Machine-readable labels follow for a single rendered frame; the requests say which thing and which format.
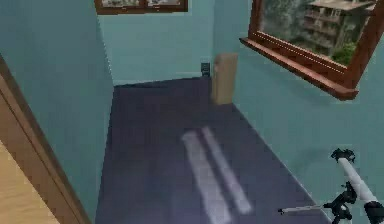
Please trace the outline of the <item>tan tall box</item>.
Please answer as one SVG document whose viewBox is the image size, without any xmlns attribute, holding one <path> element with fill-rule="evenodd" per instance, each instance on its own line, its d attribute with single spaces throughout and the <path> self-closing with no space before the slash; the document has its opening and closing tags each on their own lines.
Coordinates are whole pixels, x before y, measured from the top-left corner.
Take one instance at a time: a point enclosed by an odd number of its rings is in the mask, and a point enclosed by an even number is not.
<svg viewBox="0 0 384 224">
<path fill-rule="evenodd" d="M 232 103 L 237 62 L 237 53 L 220 53 L 215 57 L 211 98 L 217 105 Z"/>
</svg>

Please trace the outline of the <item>brown framed window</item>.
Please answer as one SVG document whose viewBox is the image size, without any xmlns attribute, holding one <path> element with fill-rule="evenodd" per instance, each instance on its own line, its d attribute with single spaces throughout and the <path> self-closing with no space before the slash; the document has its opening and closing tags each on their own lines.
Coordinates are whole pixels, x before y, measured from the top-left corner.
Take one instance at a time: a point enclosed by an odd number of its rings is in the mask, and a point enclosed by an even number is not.
<svg viewBox="0 0 384 224">
<path fill-rule="evenodd" d="M 94 0 L 98 15 L 187 12 L 188 0 Z"/>
<path fill-rule="evenodd" d="M 384 0 L 252 0 L 246 47 L 345 101 L 384 33 Z"/>
</svg>

